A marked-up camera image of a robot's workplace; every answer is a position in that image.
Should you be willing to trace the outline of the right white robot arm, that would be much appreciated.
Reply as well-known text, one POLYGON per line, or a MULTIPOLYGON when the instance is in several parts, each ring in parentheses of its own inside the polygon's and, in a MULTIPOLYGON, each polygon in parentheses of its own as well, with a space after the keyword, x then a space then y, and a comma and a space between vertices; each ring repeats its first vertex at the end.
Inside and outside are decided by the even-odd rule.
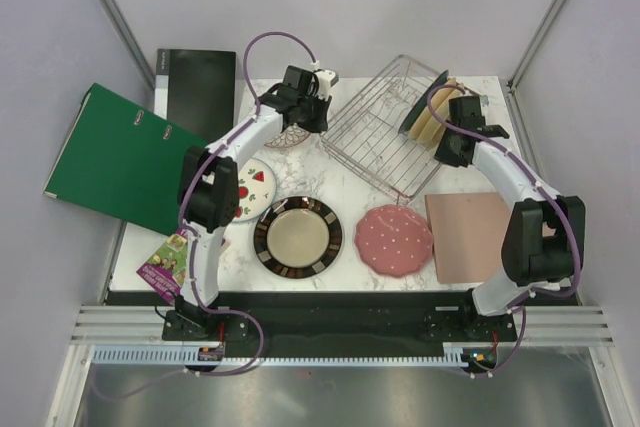
POLYGON ((435 158, 451 167, 475 167, 511 209, 501 246, 501 266, 465 293, 458 328, 467 339, 483 339, 494 318, 506 318, 538 294, 572 296, 584 262, 586 205, 550 187, 513 151, 509 134, 489 125, 477 96, 449 104, 449 118, 435 158))

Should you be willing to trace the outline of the wire dish rack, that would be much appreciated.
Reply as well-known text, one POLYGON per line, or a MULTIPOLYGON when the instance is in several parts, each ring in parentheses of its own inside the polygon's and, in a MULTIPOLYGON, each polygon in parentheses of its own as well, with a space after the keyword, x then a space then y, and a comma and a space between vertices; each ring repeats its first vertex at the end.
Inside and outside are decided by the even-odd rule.
POLYGON ((328 154, 372 187, 407 205, 434 177, 434 151, 403 127, 439 72, 398 55, 346 101, 328 121, 321 141, 328 154))

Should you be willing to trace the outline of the pink polka dot plate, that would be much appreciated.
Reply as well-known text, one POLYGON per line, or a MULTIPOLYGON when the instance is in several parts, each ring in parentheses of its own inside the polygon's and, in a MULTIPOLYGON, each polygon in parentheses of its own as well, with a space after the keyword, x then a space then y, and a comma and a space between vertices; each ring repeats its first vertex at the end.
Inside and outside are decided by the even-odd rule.
POLYGON ((404 206, 370 209, 356 224, 354 243, 361 261, 387 277, 415 274, 433 258, 433 234, 426 219, 404 206))

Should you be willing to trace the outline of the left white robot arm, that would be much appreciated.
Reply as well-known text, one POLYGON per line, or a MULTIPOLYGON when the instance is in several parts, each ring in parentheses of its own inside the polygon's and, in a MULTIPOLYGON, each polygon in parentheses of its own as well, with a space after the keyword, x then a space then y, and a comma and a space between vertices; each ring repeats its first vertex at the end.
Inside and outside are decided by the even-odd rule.
POLYGON ((171 313, 198 340, 216 335, 231 314, 210 305, 219 295, 218 264, 227 226, 239 207, 239 170, 265 143, 296 125, 309 133, 328 128, 337 72, 317 62, 289 66, 281 82, 256 99, 254 111, 221 139, 189 148, 178 188, 178 232, 186 236, 187 273, 171 313))

